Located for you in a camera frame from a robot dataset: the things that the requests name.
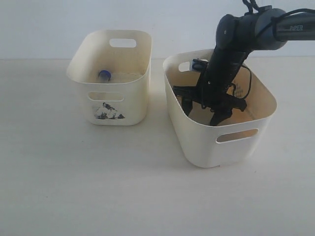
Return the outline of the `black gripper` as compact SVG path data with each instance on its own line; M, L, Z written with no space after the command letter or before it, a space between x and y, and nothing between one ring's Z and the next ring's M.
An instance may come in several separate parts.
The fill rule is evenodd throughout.
M189 116L193 109L193 102L201 105L202 109L210 108L214 112L209 125L218 126L221 122L232 116L232 109L244 111L247 107L246 96L236 97L234 91L228 94L230 87L236 89L233 83L234 78L239 72L241 66L227 73L227 77L206 77L206 69L199 72L199 79L195 86L174 86L173 92L180 96L182 109L186 116Z

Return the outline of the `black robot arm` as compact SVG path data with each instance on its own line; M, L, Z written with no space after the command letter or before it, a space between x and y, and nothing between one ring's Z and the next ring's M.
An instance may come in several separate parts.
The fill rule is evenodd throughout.
M286 12L271 5L258 6L254 0L243 2L248 10L243 16L224 15L216 29L216 44L209 59L195 58L190 69L199 73L193 86L174 86L181 107L189 116L193 104L210 109L210 126L217 126L232 116L233 109L247 108L248 91L242 97L228 93L244 62L254 51L275 51L289 41L315 39L315 11L299 8Z

